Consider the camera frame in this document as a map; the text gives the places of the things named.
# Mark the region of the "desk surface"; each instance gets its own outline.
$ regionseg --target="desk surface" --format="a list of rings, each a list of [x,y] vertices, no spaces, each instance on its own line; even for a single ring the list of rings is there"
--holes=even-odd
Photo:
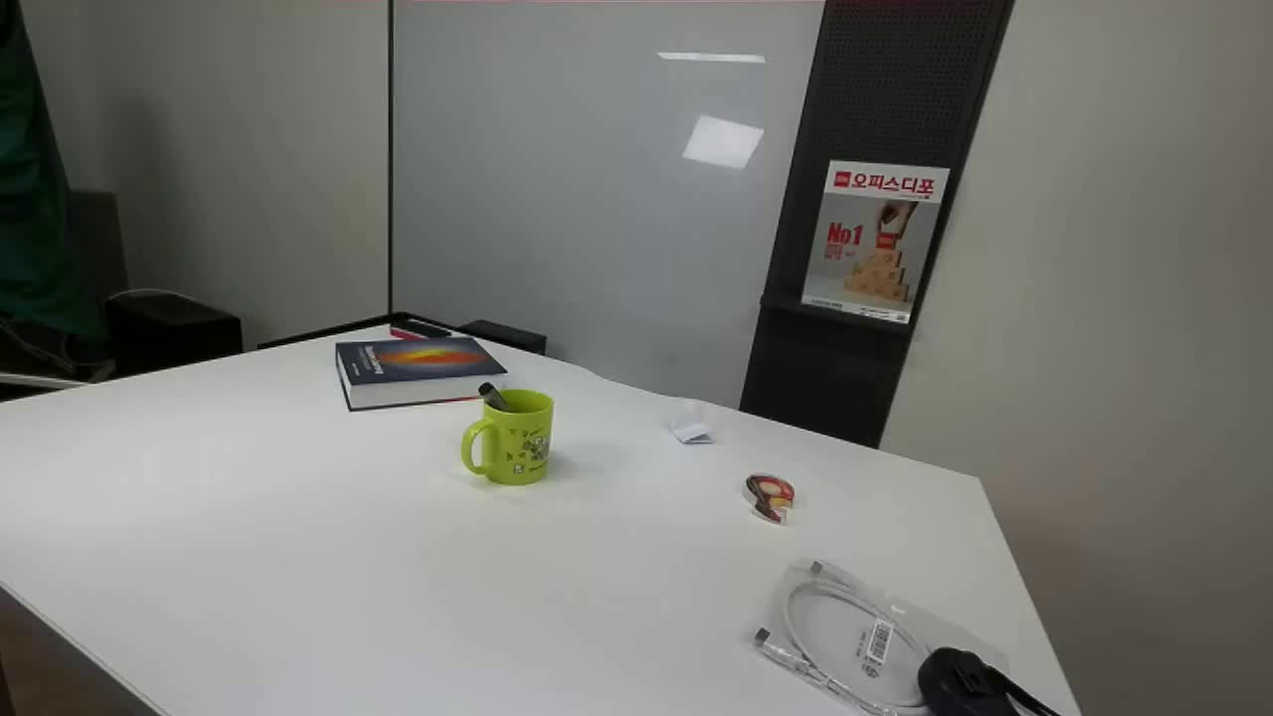
[[[331,340],[0,405],[0,586],[172,716],[838,716],[746,648],[823,555],[1079,710],[979,482],[712,405],[674,445],[660,393],[497,358],[556,396],[534,490],[456,465],[474,400],[344,412]]]

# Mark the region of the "cable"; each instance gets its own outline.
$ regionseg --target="cable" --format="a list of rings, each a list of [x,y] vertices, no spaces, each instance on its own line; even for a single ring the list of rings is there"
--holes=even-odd
[[[986,673],[989,673],[989,678],[995,678],[1007,697],[1014,697],[1021,708],[1030,708],[1030,710],[1037,710],[1037,716],[1056,716],[1052,708],[1044,708],[1043,698],[1035,698],[1035,690],[1017,688],[1007,673],[999,673],[999,666],[986,666]]]
[[[823,595],[823,600],[838,600],[838,605],[852,605],[852,607],[868,611],[871,620],[883,620],[883,615],[879,615],[879,605],[855,600],[855,595],[852,595],[855,586],[838,579],[834,571],[828,571],[828,568],[816,559],[816,564],[812,564],[812,578],[799,579],[799,586],[791,586],[791,590],[778,595],[778,607],[775,607],[775,620],[778,620],[778,623],[775,623],[775,632],[794,648],[794,659],[799,659],[799,664],[794,664],[794,659],[785,656],[778,664],[789,664],[789,666],[799,673],[799,677],[812,677],[812,678],[823,685],[828,690],[852,697],[855,705],[864,705],[864,708],[871,708],[871,710],[892,710],[892,708],[916,708],[916,710],[924,710],[924,697],[918,697],[916,705],[871,705],[857,685],[852,685],[846,677],[834,677],[828,664],[818,664],[816,648],[799,635],[794,615],[791,615],[791,605],[794,605],[799,594],[812,594],[812,595]]]

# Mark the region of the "book cover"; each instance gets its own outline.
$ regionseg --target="book cover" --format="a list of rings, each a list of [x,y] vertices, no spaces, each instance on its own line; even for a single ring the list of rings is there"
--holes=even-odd
[[[334,354],[354,408],[478,396],[480,380],[506,377],[474,339],[336,340]]]

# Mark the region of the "paper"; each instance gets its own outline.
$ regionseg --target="paper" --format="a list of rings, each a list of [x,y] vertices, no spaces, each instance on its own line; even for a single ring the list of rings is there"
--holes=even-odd
[[[664,430],[681,440],[681,445],[702,445],[712,440],[712,424],[702,405],[682,400],[664,416]]]
[[[831,161],[802,303],[912,322],[942,193],[942,165]]]

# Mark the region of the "wall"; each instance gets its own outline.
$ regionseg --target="wall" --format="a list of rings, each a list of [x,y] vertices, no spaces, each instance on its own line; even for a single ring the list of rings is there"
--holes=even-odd
[[[75,185],[136,287],[278,339],[385,310],[385,4],[26,0]]]
[[[1265,710],[1273,4],[1017,0],[888,450],[986,477],[1086,710]]]

